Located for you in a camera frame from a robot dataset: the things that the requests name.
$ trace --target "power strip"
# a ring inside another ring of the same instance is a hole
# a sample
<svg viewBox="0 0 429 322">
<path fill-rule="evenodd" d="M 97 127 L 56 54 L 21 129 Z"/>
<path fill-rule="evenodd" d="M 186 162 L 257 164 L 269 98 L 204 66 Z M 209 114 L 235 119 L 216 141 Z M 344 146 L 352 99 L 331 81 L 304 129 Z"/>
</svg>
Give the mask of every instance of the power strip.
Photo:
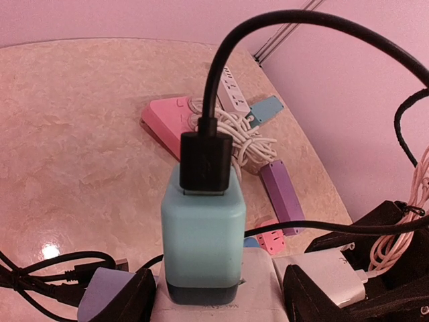
<svg viewBox="0 0 429 322">
<path fill-rule="evenodd" d="M 226 112 L 236 113 L 243 117 L 250 113 L 249 105 L 231 74 L 231 71 L 226 66 L 223 68 L 217 96 L 221 102 L 222 108 Z"/>
</svg>

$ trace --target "purple block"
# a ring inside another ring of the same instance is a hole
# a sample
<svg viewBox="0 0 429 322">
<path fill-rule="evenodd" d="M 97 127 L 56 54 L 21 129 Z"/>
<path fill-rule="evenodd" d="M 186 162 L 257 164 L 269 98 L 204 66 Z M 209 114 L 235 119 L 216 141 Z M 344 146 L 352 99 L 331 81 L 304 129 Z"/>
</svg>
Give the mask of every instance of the purple block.
<svg viewBox="0 0 429 322">
<path fill-rule="evenodd" d="M 305 220 L 300 202 L 283 161 L 277 160 L 263 166 L 261 179 L 280 223 Z M 285 236 L 297 235 L 304 228 L 285 228 Z"/>
</svg>

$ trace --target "light blue power adapter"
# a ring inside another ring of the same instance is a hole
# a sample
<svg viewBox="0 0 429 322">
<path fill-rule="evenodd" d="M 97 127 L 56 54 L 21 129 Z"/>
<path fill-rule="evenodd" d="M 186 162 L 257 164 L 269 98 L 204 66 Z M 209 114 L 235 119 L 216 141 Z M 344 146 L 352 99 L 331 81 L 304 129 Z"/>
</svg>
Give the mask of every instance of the light blue power adapter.
<svg viewBox="0 0 429 322">
<path fill-rule="evenodd" d="M 171 299 L 185 305 L 223 305 L 241 278 L 246 206 L 235 170 L 221 194 L 185 193 L 180 167 L 162 201 L 164 267 Z"/>
</svg>

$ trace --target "pink wall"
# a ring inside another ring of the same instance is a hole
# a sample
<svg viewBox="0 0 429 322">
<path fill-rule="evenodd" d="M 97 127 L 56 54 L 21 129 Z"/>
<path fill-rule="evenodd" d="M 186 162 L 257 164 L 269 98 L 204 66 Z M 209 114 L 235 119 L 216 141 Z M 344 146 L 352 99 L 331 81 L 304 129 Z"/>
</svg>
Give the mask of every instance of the pink wall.
<svg viewBox="0 0 429 322">
<path fill-rule="evenodd" d="M 254 15 L 306 0 L 0 0 L 0 47 L 64 38 L 136 37 L 218 44 Z M 243 41 L 251 52 L 278 29 Z"/>
<path fill-rule="evenodd" d="M 379 32 L 429 67 L 427 0 L 327 0 L 318 10 Z M 263 69 L 353 219 L 386 199 L 408 201 L 414 168 L 397 144 L 393 115 L 423 85 L 404 67 L 347 35 L 303 25 Z M 428 105 L 429 99 L 403 117 L 404 137 L 418 160 L 429 144 Z"/>
</svg>

